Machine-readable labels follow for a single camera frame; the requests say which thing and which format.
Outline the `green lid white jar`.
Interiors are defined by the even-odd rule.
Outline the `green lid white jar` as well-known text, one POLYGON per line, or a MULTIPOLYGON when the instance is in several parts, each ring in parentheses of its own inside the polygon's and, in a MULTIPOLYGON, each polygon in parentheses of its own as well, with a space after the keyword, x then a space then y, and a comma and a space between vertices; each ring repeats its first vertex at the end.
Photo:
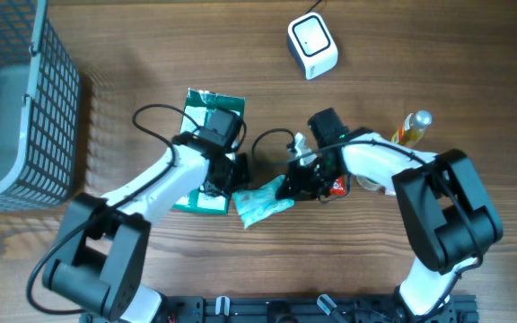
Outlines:
POLYGON ((357 176, 356 181, 362 188, 368 191, 377 191, 381 189, 381 184, 363 176, 357 176))

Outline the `red drink carton cup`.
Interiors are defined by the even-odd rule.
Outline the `red drink carton cup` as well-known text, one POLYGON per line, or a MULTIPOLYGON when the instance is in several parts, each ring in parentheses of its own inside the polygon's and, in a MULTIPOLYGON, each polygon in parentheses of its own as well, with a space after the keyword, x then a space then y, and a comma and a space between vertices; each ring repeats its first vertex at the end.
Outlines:
POLYGON ((396 196, 396 192, 394 189, 388 189, 388 188, 385 188, 385 195, 386 196, 396 196))

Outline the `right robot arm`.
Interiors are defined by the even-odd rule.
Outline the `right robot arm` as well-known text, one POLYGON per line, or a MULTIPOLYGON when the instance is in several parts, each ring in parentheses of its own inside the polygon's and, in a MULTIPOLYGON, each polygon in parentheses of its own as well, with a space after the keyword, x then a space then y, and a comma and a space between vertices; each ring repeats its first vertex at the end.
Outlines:
POLYGON ((445 310, 463 273, 479 268, 503 225, 471 160, 462 151, 419 152, 371 129, 350 130, 332 108, 308 121, 318 148, 294 139, 276 199, 324 202, 343 176, 360 176, 395 193, 416 258, 396 288, 388 319, 425 322, 445 310))

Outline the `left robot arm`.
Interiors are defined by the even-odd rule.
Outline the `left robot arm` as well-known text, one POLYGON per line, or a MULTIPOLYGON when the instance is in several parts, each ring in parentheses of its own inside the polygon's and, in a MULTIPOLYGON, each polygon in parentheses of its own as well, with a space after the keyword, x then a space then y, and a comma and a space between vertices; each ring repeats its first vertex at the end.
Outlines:
POLYGON ((150 231, 191 191, 228 198, 247 182, 246 158, 236 153, 245 133, 241 116, 217 108, 206 125, 167 141, 164 155, 126 185, 78 195, 28 283, 41 277, 84 321, 170 321, 164 296, 141 283, 150 231))

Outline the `red white tube packet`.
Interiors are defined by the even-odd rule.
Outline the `red white tube packet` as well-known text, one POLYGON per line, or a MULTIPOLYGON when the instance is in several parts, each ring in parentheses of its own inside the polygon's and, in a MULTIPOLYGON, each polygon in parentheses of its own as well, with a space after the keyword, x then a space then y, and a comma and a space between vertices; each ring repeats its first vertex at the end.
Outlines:
POLYGON ((346 184, 343 177, 339 177, 333 182, 329 193, 332 196, 344 196, 346 194, 346 184))

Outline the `green 3M gloves packet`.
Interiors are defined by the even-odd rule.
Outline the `green 3M gloves packet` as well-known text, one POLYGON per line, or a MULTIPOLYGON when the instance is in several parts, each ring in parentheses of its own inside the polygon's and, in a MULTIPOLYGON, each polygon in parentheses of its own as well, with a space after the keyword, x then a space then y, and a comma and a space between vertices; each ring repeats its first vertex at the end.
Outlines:
MULTIPOLYGON (((196 129, 196 125, 206 126, 217 107, 228 109, 242 117, 245 103, 245 97, 188 89, 184 107, 186 117, 181 121, 180 132, 191 132, 196 129)), ((229 202, 229 198, 224 196, 209 196, 195 189, 181 197, 173 208, 192 214, 227 215, 229 202)))

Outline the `yellow oil bottle silver cap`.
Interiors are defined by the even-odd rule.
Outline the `yellow oil bottle silver cap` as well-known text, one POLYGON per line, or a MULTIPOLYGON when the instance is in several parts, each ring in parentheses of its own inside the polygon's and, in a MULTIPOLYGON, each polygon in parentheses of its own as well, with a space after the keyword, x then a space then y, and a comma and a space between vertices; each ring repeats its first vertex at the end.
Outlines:
POLYGON ((424 137, 426 129, 432 122, 433 117, 427 110, 410 113, 390 141, 394 144, 413 147, 424 137))

